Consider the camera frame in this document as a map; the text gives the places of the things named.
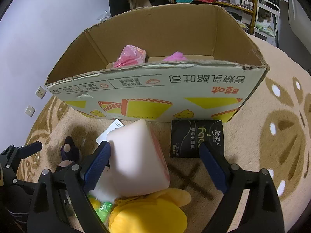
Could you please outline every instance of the cardboard box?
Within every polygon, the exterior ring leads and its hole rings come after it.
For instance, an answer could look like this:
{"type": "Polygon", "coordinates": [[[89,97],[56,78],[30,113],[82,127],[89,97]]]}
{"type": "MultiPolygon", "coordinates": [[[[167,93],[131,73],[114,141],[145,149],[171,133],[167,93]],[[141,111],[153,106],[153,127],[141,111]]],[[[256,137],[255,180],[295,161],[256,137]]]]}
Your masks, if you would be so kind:
{"type": "Polygon", "coordinates": [[[85,116],[228,121],[269,67],[223,8],[171,4],[132,10],[86,29],[66,50],[47,89],[85,116]],[[147,63],[105,69],[126,45],[147,63]],[[165,62],[180,51],[189,61],[165,62]]]}
{"type": "Polygon", "coordinates": [[[170,157],[199,158],[200,144],[207,142],[224,155],[221,120],[173,120],[170,157]]]}

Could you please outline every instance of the wall socket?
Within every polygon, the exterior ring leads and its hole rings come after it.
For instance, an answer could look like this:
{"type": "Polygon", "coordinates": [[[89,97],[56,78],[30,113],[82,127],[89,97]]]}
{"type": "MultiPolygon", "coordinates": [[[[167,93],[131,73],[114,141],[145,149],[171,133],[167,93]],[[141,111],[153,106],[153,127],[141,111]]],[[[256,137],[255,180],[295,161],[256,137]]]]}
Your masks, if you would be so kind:
{"type": "Polygon", "coordinates": [[[37,92],[36,92],[36,95],[42,99],[43,96],[46,94],[46,90],[40,86],[40,88],[38,88],[37,92]]]}
{"type": "Polygon", "coordinates": [[[25,113],[26,113],[27,115],[29,115],[30,117],[32,117],[33,114],[34,114],[34,112],[35,112],[35,109],[34,109],[32,106],[28,105],[28,107],[27,107],[25,113]]]}

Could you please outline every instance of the plush doll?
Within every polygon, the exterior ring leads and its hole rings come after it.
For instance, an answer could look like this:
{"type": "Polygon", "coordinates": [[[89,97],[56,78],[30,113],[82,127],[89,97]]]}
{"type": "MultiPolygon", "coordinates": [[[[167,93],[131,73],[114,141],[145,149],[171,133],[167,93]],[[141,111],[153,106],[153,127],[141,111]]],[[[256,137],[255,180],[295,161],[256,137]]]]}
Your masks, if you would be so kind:
{"type": "Polygon", "coordinates": [[[187,217],[180,207],[190,201],[191,195],[178,188],[118,200],[109,217],[109,230],[111,233],[183,233],[187,217]]]}

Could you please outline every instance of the white label tag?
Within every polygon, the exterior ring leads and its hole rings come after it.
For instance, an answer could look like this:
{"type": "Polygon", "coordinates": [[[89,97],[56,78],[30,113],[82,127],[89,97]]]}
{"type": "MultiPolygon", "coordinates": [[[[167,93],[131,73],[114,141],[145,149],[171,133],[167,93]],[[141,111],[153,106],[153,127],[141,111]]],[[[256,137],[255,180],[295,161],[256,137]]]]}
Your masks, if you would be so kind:
{"type": "Polygon", "coordinates": [[[106,139],[108,133],[122,126],[124,125],[120,122],[120,120],[114,120],[114,122],[96,139],[97,144],[100,144],[102,141],[107,141],[106,139]]]}

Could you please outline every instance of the white metal rack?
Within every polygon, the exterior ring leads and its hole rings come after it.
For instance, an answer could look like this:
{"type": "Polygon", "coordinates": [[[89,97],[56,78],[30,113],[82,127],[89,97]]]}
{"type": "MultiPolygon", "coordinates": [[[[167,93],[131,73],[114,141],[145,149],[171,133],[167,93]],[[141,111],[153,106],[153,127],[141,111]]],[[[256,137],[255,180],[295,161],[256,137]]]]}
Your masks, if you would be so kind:
{"type": "Polygon", "coordinates": [[[268,1],[268,0],[257,0],[257,13],[256,13],[256,20],[255,20],[255,27],[254,27],[254,33],[253,35],[255,35],[255,33],[258,33],[260,35],[263,35],[268,39],[271,39],[272,40],[272,43],[275,41],[275,36],[276,36],[276,32],[277,32],[277,26],[278,26],[278,23],[279,23],[279,17],[280,17],[280,8],[278,6],[276,6],[274,3],[268,1]],[[270,3],[272,4],[275,8],[277,8],[278,10],[274,10],[270,7],[268,7],[267,5],[264,5],[262,4],[260,1],[264,1],[266,3],[270,3]],[[262,32],[260,31],[259,29],[257,29],[257,22],[258,22],[258,11],[259,11],[259,8],[263,8],[264,10],[266,11],[269,11],[271,12],[272,14],[275,15],[276,17],[276,25],[275,25],[275,29],[274,29],[274,36],[271,36],[269,34],[266,34],[265,32],[262,32]]]}

